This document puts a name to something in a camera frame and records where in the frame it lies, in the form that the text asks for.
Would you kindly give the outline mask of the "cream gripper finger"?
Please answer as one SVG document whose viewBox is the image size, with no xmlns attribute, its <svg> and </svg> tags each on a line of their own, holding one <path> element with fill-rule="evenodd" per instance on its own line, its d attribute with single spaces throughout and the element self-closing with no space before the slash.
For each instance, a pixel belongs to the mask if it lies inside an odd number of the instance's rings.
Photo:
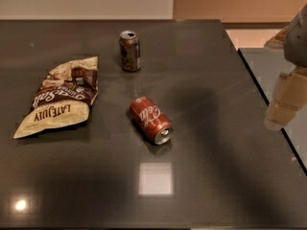
<svg viewBox="0 0 307 230">
<path fill-rule="evenodd" d="M 276 80 L 264 125 L 269 130 L 285 127 L 307 104 L 307 68 L 297 66 Z"/>
</svg>

